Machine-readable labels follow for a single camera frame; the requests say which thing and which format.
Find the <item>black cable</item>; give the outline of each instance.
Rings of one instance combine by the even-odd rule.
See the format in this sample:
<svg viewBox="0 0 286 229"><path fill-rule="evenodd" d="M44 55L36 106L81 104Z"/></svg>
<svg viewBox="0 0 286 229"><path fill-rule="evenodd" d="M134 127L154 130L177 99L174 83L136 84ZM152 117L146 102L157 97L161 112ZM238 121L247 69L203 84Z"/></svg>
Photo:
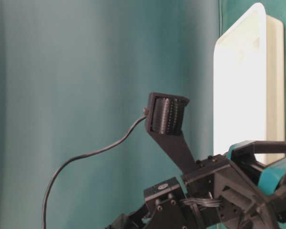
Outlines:
<svg viewBox="0 0 286 229"><path fill-rule="evenodd" d="M103 149L99 149L97 151L94 151L94 152L91 152L91 153L87 153L87 154L82 154L82 155L78 155L78 156L75 156L75 157L72 157L70 158L68 161L66 161L65 163L63 163L57 170L56 172L54 173L54 175L52 176L49 184L48 184L48 187L47 187L47 190L44 194L44 198L43 198L43 205L42 205L42 226L41 228L42 229L46 229L46 214L47 214L47 202L48 202L48 198L49 198L49 194L50 194L50 191L51 191L51 188L53 186L53 183L56 179L56 177L58 176L58 174L63 170L63 168L65 168L69 163L71 163L72 161L76 161L76 160L79 160L79 159L82 159L82 158L86 158L86 157L90 157L90 156L94 156L96 154L99 154L101 152L104 152L106 150L109 150L109 149L112 149L114 148L115 146L119 145L120 143L122 143L128 136L129 134L133 131L133 129L141 122L143 121L144 119L146 118L146 116L142 116L141 118L139 118L138 120L136 120L132 126L129 128L129 130L127 131L127 133L124 135L124 137L122 137L120 140L116 141L115 143L113 143L112 145L110 146L107 146Z"/></svg>

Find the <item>black plastic part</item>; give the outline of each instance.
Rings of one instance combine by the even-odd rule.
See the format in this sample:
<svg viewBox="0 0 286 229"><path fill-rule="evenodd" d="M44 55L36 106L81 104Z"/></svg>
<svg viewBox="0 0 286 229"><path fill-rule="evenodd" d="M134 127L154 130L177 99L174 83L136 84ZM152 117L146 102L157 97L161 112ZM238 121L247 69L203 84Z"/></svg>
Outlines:
<svg viewBox="0 0 286 229"><path fill-rule="evenodd" d="M150 93L145 121L147 133L184 174L191 172L194 167L194 158L181 130L184 108L188 102L187 98L181 96Z"/></svg>
<svg viewBox="0 0 286 229"><path fill-rule="evenodd" d="M168 199L168 194L171 194L177 200L184 199L181 186L175 177L145 189L144 199L149 212L154 212L156 209L156 200L163 201Z"/></svg>

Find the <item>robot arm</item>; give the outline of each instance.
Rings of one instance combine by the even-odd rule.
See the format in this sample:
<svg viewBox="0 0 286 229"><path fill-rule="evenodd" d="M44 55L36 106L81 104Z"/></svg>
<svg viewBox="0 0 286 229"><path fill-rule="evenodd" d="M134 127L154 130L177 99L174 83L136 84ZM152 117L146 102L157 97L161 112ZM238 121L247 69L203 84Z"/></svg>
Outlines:
<svg viewBox="0 0 286 229"><path fill-rule="evenodd" d="M144 205L108 229L279 229L286 222L286 157L269 166L256 153L286 153L286 142L251 141L195 161L181 131L188 99L151 93L146 131L183 172L144 191Z"/></svg>

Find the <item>wire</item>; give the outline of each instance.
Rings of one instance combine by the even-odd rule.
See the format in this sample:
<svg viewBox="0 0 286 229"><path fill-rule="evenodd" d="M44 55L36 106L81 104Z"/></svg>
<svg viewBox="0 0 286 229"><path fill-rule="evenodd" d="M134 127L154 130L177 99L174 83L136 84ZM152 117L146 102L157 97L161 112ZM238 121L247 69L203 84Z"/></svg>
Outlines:
<svg viewBox="0 0 286 229"><path fill-rule="evenodd" d="M48 187L47 187L47 190L44 194L44 198L43 198L43 205L42 205L42 225L41 225L41 228L42 229L46 229L46 215L47 215L47 202L48 202L48 198L49 198L49 194L50 194L50 191L51 191L51 188L53 186L53 183L56 179L56 177L58 176L58 174L69 164L71 163L72 161L76 161L76 160L79 160L79 159L83 159L83 158L86 158L86 157L90 157L90 156L94 156L94 155L97 155L99 153L102 153L106 150L109 150L109 149L112 149L114 148L115 146L121 144L128 136L129 134L133 131L133 129L141 122L143 121L144 119L146 118L146 115L145 116L142 116L140 117L139 119L137 119L133 124L132 126L129 128L129 130L127 131L127 133L124 135L124 137L122 137L120 140L116 141L115 143L113 143L112 145L109 145L103 149L99 149L97 151L94 151L94 152L91 152L91 153L87 153L87 154L82 154L82 155L78 155L78 156L75 156L75 157L72 157L70 158L68 161L66 161L65 163L63 163L57 170L56 172L53 174L49 184L48 184Z"/></svg>
<svg viewBox="0 0 286 229"><path fill-rule="evenodd" d="M211 198L187 198L180 200L183 206L190 206L193 204L197 204L207 208L215 208L221 206L223 203L219 199L211 199Z"/></svg>

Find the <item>teal curtain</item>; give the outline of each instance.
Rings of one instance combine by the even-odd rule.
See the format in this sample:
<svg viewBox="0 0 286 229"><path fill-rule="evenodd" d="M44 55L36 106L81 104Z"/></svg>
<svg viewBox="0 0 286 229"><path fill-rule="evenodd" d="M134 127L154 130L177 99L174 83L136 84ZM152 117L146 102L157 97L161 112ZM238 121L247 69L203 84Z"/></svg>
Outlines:
<svg viewBox="0 0 286 229"><path fill-rule="evenodd" d="M191 99L186 140L212 154L218 13L213 0L0 0L0 229L40 228L53 172L122 137L151 91ZM48 228L104 228L180 174L140 124L62 171Z"/></svg>

